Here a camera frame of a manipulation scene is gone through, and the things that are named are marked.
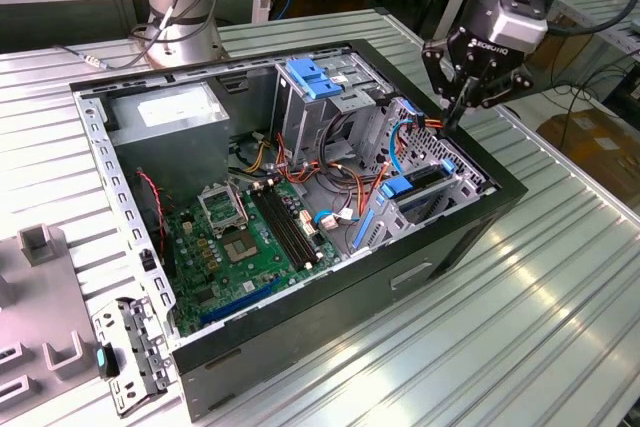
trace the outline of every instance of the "pci slot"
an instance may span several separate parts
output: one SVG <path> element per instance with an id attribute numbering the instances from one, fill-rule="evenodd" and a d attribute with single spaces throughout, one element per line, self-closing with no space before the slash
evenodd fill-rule
<path id="1" fill-rule="evenodd" d="M 265 285 L 264 287 L 248 295 L 245 295 L 240 299 L 234 300 L 233 302 L 231 302 L 228 305 L 225 305 L 224 307 L 220 307 L 219 309 L 216 309 L 213 312 L 209 312 L 208 314 L 200 316 L 200 322 L 202 323 L 202 325 L 206 325 L 211 322 L 215 322 L 216 320 L 224 319 L 225 317 L 233 314 L 234 312 L 244 309 L 245 307 L 249 307 L 250 305 L 255 304 L 256 302 L 262 299 L 266 299 L 273 293 L 273 288 L 276 286 L 278 282 L 280 282 L 280 279 L 276 279 L 270 284 Z"/>
<path id="2" fill-rule="evenodd" d="M 285 209 L 278 194 L 273 190 L 256 192 L 253 194 L 253 200 L 297 271 L 318 262 L 315 252 Z"/>

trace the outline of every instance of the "gray plastic part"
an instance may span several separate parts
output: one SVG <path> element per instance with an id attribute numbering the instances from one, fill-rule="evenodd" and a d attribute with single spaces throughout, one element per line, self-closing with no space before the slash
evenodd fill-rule
<path id="1" fill-rule="evenodd" d="M 4 309 L 13 304 L 13 290 L 9 282 L 0 275 L 0 309 Z"/>
<path id="2" fill-rule="evenodd" d="M 73 355 L 66 357 L 62 352 L 56 351 L 48 342 L 42 344 L 44 360 L 47 369 L 53 372 L 60 380 L 67 380 L 80 372 L 83 372 L 91 365 L 91 353 L 82 338 L 75 330 L 71 332 L 73 340 Z"/>
<path id="3" fill-rule="evenodd" d="M 0 347 L 0 374 L 16 368 L 32 357 L 33 353 L 20 342 Z"/>
<path id="4" fill-rule="evenodd" d="M 38 390 L 38 384 L 26 375 L 0 385 L 0 412 L 34 397 Z"/>
<path id="5" fill-rule="evenodd" d="M 98 369 L 95 336 L 62 230 L 38 225 L 0 242 L 0 273 L 13 294 L 13 303 L 0 311 L 0 357 L 10 354 L 0 359 L 0 385 L 22 382 L 5 394 L 11 400 L 0 408 L 2 424 L 97 377 Z M 74 361 L 77 345 L 82 361 Z"/>
<path id="6" fill-rule="evenodd" d="M 31 267 L 49 262 L 57 257 L 55 243 L 46 225 L 36 225 L 18 232 L 20 250 Z"/>

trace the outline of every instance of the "yellow wire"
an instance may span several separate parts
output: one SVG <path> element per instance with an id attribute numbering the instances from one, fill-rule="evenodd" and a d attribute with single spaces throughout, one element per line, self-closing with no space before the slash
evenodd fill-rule
<path id="1" fill-rule="evenodd" d="M 246 173 L 252 174 L 253 172 L 255 172 L 260 168 L 260 165 L 262 164 L 262 154 L 264 153 L 264 146 L 265 146 L 264 142 L 260 142 L 260 150 L 258 150 L 258 158 L 256 159 L 256 161 L 253 163 L 251 167 L 249 167 L 248 169 L 245 169 Z"/>

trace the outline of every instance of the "motherboard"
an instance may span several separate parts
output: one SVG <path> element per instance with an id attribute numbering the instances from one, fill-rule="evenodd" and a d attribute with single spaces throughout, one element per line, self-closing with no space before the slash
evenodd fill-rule
<path id="1" fill-rule="evenodd" d="M 242 192 L 232 184 L 218 186 L 189 208 L 167 215 L 180 334 L 196 332 L 340 262 L 324 234 L 301 220 L 306 215 L 287 181 Z M 225 222 L 228 227 L 221 229 Z"/>

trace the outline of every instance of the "metal bracket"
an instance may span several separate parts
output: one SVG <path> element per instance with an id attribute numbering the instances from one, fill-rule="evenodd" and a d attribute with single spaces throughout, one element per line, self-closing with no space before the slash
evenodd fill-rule
<path id="1" fill-rule="evenodd" d="M 165 338 L 148 297 L 118 299 L 92 317 L 98 341 L 113 349 L 120 373 L 109 380 L 122 418 L 166 393 L 176 380 Z"/>
<path id="2" fill-rule="evenodd" d="M 0 310 L 12 305 L 13 300 L 11 285 L 0 275 Z"/>
<path id="3" fill-rule="evenodd" d="M 31 267 L 49 262 L 58 256 L 51 232 L 44 224 L 19 231 L 18 245 Z"/>
<path id="4" fill-rule="evenodd" d="M 73 330 L 71 332 L 71 339 L 73 340 L 74 353 L 66 359 L 63 358 L 61 352 L 56 351 L 48 342 L 42 344 L 47 369 L 53 372 L 60 380 L 69 379 L 83 372 L 91 365 L 91 357 L 89 356 L 87 345 L 77 331 Z"/>
<path id="5" fill-rule="evenodd" d="M 26 375 L 0 385 L 0 410 L 19 404 L 38 393 L 38 384 Z"/>

